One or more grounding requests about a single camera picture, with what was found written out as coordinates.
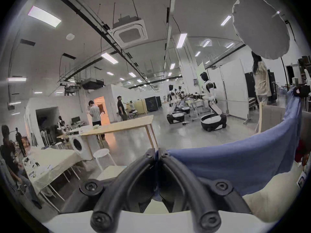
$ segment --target door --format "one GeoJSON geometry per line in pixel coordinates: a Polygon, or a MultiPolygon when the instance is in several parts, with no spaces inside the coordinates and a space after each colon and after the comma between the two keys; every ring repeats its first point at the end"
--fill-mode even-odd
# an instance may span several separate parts
{"type": "Polygon", "coordinates": [[[94,99],[94,103],[99,107],[101,125],[110,124],[110,120],[107,114],[106,103],[104,97],[94,99]]]}

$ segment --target blue cloth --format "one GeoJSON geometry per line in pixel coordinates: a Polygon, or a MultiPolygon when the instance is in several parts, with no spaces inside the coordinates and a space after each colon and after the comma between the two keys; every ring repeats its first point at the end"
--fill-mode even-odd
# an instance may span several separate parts
{"type": "Polygon", "coordinates": [[[168,152],[197,177],[229,180],[243,196],[264,188],[274,175],[290,171],[300,126],[300,98],[291,90],[284,120],[277,126],[241,141],[168,152]]]}

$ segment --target man in black shirt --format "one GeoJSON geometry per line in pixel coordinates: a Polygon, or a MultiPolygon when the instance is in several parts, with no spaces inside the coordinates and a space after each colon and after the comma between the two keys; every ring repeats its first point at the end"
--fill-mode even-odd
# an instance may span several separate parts
{"type": "Polygon", "coordinates": [[[24,144],[23,144],[23,141],[21,140],[21,134],[20,132],[18,132],[18,128],[15,128],[15,129],[16,129],[16,135],[15,135],[16,141],[18,142],[18,145],[20,146],[21,153],[23,154],[24,157],[26,157],[24,144]]]}
{"type": "Polygon", "coordinates": [[[127,115],[125,113],[124,106],[123,106],[123,104],[121,102],[122,97],[118,96],[117,99],[118,99],[117,106],[118,106],[119,115],[122,117],[122,121],[126,121],[127,120],[127,115]]]}

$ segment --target screw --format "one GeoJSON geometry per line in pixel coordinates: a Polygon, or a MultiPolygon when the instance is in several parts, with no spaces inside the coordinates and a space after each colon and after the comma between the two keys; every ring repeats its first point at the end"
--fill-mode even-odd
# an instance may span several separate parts
{"type": "Polygon", "coordinates": [[[87,189],[88,191],[95,191],[96,188],[97,188],[97,185],[94,182],[90,182],[85,185],[85,189],[87,189]]]}
{"type": "Polygon", "coordinates": [[[221,191],[226,191],[228,189],[228,185],[224,182],[218,182],[216,184],[216,188],[221,191]]]}

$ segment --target white partition wall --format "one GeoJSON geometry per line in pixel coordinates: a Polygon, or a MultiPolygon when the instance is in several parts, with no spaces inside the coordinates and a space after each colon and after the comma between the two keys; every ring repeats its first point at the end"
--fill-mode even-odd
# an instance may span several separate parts
{"type": "Polygon", "coordinates": [[[225,95],[225,89],[223,85],[223,80],[220,72],[220,68],[216,69],[211,69],[209,68],[207,71],[208,78],[210,79],[211,82],[215,83],[216,89],[215,95],[217,98],[217,106],[221,109],[223,113],[228,113],[227,112],[227,103],[226,103],[226,95],[225,95]]]}
{"type": "Polygon", "coordinates": [[[224,79],[229,114],[247,119],[248,92],[241,60],[228,62],[222,65],[220,70],[224,79]]]}

